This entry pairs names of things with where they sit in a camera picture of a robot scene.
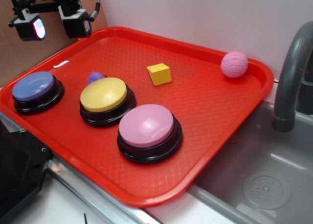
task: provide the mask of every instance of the blue button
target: blue button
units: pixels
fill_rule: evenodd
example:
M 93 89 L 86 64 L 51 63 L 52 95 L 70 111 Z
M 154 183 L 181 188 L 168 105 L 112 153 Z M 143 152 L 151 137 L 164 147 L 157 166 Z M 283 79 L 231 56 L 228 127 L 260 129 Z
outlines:
M 21 102 L 32 101 L 47 93 L 54 84 L 53 75 L 47 71 L 32 73 L 16 83 L 12 94 Z

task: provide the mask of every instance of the yellow block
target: yellow block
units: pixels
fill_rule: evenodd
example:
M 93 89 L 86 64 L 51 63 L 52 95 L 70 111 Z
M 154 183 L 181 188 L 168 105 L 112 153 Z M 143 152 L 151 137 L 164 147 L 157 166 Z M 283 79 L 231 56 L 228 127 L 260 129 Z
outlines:
M 165 64 L 156 64 L 147 67 L 149 75 L 155 86 L 169 83 L 172 81 L 171 69 Z

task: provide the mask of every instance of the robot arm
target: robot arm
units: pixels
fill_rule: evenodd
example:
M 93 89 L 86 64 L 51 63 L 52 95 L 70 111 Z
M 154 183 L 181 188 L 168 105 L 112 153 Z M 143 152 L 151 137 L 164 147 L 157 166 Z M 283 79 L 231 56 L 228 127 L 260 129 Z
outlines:
M 8 25 L 15 27 L 24 41 L 42 40 L 45 37 L 45 27 L 39 13 L 55 11 L 59 11 L 69 38 L 89 37 L 91 35 L 90 22 L 94 21 L 100 9 L 100 0 L 91 15 L 82 9 L 79 0 L 53 0 L 54 2 L 40 4 L 36 4 L 37 0 L 11 1 L 17 17 Z

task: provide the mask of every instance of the red tray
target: red tray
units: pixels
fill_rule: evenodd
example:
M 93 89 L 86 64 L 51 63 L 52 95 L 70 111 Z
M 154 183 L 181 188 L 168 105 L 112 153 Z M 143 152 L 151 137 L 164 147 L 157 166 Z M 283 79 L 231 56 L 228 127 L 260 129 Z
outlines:
M 273 85 L 270 69 L 252 59 L 244 76 L 227 78 L 220 68 L 225 54 L 127 28 L 106 28 L 3 87 L 0 110 L 121 202 L 152 206 L 184 192 Z M 53 68 L 64 60 L 69 63 Z M 146 67 L 159 63 L 170 67 L 173 80 L 154 86 Z M 63 83 L 62 100 L 43 113 L 18 114 L 13 106 L 13 86 L 42 70 Z M 138 106 L 155 103 L 167 107 L 183 129 L 180 149 L 154 165 L 124 159 L 116 144 L 118 125 L 94 128 L 80 117 L 80 93 L 92 71 L 125 81 Z

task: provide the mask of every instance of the gray faucet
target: gray faucet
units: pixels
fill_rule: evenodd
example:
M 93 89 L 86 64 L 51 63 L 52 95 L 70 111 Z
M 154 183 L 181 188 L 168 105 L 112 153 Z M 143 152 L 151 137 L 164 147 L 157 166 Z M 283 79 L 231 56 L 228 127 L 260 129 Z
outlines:
M 276 92 L 272 127 L 289 132 L 295 110 L 313 114 L 313 21 L 304 24 L 288 50 Z

